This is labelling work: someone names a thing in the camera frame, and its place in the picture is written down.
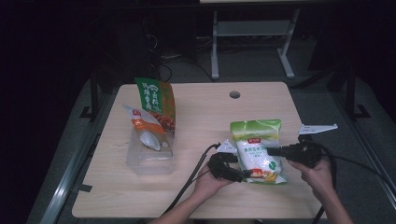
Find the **table leg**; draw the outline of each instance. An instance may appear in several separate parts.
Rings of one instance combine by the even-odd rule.
[[[279,55],[280,61],[282,62],[283,68],[285,69],[286,76],[288,78],[294,78],[294,73],[293,73],[293,70],[291,69],[288,57],[286,56],[286,53],[288,52],[289,44],[290,44],[291,38],[293,36],[294,28],[296,26],[299,14],[300,14],[300,9],[299,8],[295,9],[293,12],[293,16],[291,18],[289,27],[288,27],[288,31],[286,33],[285,44],[283,45],[283,47],[281,49],[277,50],[277,54]]]
[[[213,37],[212,37],[212,78],[219,79],[219,64],[218,64],[218,12],[213,13]]]

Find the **plastic bag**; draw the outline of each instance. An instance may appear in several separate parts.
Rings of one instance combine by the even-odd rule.
[[[128,105],[123,105],[137,130],[140,141],[148,148],[161,150],[168,148],[165,131],[161,123],[156,120],[149,112],[143,109],[135,109]]]
[[[236,121],[230,131],[237,147],[242,170],[251,172],[247,182],[280,184],[287,180],[282,175],[280,157],[269,156],[267,147],[279,147],[280,119]]]

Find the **wire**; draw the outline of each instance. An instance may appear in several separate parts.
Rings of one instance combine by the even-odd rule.
[[[224,38],[222,41],[218,41],[218,53],[235,54],[240,51],[243,51],[242,45],[235,43],[233,38]]]
[[[181,54],[174,54],[174,55],[167,55],[167,56],[163,55],[163,56],[161,56],[161,59],[172,60],[175,58],[179,58],[181,56],[182,56]]]
[[[322,144],[320,144],[322,146],[322,149],[326,152],[329,161],[330,161],[330,165],[331,165],[331,172],[332,172],[332,186],[335,189],[336,183],[337,183],[337,162],[335,161],[334,155],[332,154],[332,151],[329,150],[328,148],[324,147]]]
[[[170,67],[166,66],[165,64],[162,64],[162,63],[160,63],[158,65],[162,66],[164,68],[167,68],[169,70],[169,76],[168,76],[167,79],[163,79],[163,76],[161,76],[161,73],[159,72],[160,81],[163,81],[163,82],[169,81],[171,79],[171,77],[172,77],[172,69]]]
[[[171,205],[169,205],[169,207],[165,210],[165,213],[169,212],[172,208],[175,207],[175,205],[177,204],[178,200],[181,198],[181,196],[183,195],[183,193],[186,191],[186,189],[189,187],[189,185],[196,180],[196,178],[194,179],[195,175],[198,173],[199,169],[201,168],[202,164],[204,163],[204,160],[206,158],[206,154],[207,152],[212,148],[217,148],[219,147],[220,144],[213,144],[212,146],[210,146],[209,148],[206,149],[206,151],[204,152],[204,154],[202,154],[201,159],[198,161],[197,165],[195,166],[194,170],[192,171],[192,174],[190,175],[189,179],[187,180],[187,182],[184,184],[183,188],[180,190],[180,192],[178,193],[178,195],[176,196],[176,198],[172,201]]]
[[[155,35],[146,35],[146,38],[149,40],[150,38],[154,39],[154,46],[151,49],[148,49],[149,51],[154,51],[157,48],[158,45],[158,39],[155,37]]]
[[[209,171],[211,171],[211,170],[205,171],[203,174],[198,175],[198,176],[197,176],[195,179],[193,179],[191,182],[194,182],[195,180],[199,179],[201,176],[206,175]]]
[[[361,162],[358,162],[358,161],[353,161],[353,160],[350,160],[350,159],[347,159],[347,158],[344,158],[344,157],[340,157],[340,156],[334,156],[334,155],[332,155],[332,156],[333,156],[334,158],[338,159],[338,160],[348,161],[348,162],[350,162],[350,163],[353,163],[353,164],[355,164],[355,165],[358,165],[358,166],[360,166],[360,167],[362,167],[362,168],[364,168],[364,169],[366,169],[366,170],[372,172],[374,175],[377,175],[377,176],[380,177],[380,178],[385,182],[385,184],[389,187],[389,189],[390,189],[390,191],[392,191],[393,195],[396,195],[396,189],[393,188],[392,185],[391,185],[391,183],[389,182],[389,180],[386,179],[386,178],[385,178],[382,174],[380,174],[377,170],[371,168],[370,166],[368,166],[368,165],[366,165],[366,164],[363,164],[363,163],[361,163]]]
[[[212,38],[209,37],[209,36],[197,37],[196,39],[197,39],[198,41],[206,40],[205,43],[203,43],[203,44],[197,46],[197,52],[200,52],[200,51],[202,51],[202,50],[204,50],[204,49],[209,48],[209,47],[210,47],[210,44],[212,43]]]
[[[190,63],[190,64],[193,64],[193,65],[199,67],[199,68],[206,74],[206,76],[210,78],[210,80],[211,80],[212,82],[215,82],[215,81],[216,81],[216,80],[213,79],[212,76],[210,76],[209,73],[207,73],[206,70],[205,70],[201,65],[199,65],[198,63],[193,63],[193,62],[189,62],[189,61],[182,61],[182,62],[167,62],[167,63]]]

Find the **human hand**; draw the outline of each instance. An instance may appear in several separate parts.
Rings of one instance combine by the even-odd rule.
[[[217,179],[210,172],[209,167],[205,165],[200,172],[200,176],[195,183],[195,189],[191,196],[197,196],[206,200],[215,195],[221,188],[232,184],[233,181],[227,179]]]
[[[299,162],[288,161],[288,163],[301,171],[301,179],[308,183],[317,199],[323,203],[330,195],[335,193],[332,185],[331,167],[328,161],[321,160],[314,168],[309,168]]]

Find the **white stand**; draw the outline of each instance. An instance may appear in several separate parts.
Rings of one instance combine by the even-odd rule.
[[[330,130],[337,129],[338,125],[302,125],[298,134],[324,133]]]
[[[288,78],[294,78],[289,60],[286,56],[293,36],[294,28],[298,19],[300,9],[295,9],[291,20],[284,21],[218,21],[218,12],[213,15],[213,46],[212,46],[212,78],[219,79],[219,64],[217,53],[218,36],[239,35],[284,35],[285,44],[278,49],[279,59],[285,69]]]

